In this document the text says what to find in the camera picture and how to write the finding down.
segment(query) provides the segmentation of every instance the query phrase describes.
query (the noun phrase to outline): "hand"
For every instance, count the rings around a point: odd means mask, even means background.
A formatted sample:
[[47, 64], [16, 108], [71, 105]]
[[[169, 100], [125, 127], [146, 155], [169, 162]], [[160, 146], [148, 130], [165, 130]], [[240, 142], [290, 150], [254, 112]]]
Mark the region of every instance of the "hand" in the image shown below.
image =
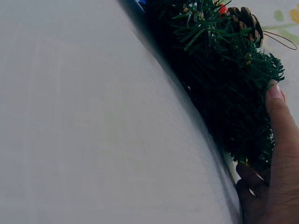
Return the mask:
[[277, 82], [271, 84], [274, 86], [266, 93], [276, 143], [271, 169], [260, 172], [245, 164], [238, 164], [236, 168], [241, 177], [236, 189], [245, 224], [299, 223], [299, 129]]

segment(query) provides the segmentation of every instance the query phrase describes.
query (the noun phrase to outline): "yellow pattern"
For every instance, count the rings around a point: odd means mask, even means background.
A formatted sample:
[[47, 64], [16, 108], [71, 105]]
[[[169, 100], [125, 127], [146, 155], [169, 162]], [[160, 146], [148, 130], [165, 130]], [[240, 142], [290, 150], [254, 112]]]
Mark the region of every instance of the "yellow pattern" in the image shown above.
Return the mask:
[[299, 4], [297, 4], [297, 8], [294, 8], [290, 11], [291, 19], [299, 24]]

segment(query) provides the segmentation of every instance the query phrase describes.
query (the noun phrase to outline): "white paper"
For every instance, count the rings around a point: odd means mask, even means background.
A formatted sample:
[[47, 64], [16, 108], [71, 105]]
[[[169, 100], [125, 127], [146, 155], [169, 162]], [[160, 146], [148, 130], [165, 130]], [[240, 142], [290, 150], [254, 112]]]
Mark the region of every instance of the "white paper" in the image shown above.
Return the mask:
[[1, 223], [241, 220], [202, 119], [124, 5], [0, 1]]

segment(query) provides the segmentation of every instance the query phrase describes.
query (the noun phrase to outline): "painted fingernail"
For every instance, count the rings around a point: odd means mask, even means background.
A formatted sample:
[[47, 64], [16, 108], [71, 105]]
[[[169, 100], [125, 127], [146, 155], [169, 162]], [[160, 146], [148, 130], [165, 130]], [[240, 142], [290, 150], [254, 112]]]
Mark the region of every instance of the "painted fingernail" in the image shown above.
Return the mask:
[[282, 97], [283, 97], [284, 101], [286, 102], [285, 92], [283, 92], [283, 91], [281, 90], [281, 94], [282, 94]]
[[268, 93], [272, 98], [284, 100], [283, 94], [279, 88], [277, 81], [271, 80], [269, 86], [271, 86], [271, 88], [268, 90]]

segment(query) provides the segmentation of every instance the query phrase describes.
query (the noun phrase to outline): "artificial pine branch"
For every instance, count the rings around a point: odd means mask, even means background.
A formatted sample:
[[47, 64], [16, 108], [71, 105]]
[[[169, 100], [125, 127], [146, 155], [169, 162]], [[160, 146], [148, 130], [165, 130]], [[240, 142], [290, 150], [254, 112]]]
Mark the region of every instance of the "artificial pine branch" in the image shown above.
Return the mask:
[[284, 69], [257, 50], [259, 23], [246, 11], [239, 20], [220, 14], [213, 0], [147, 0], [142, 7], [215, 142], [234, 161], [269, 166], [275, 142], [265, 93], [270, 80], [284, 79]]

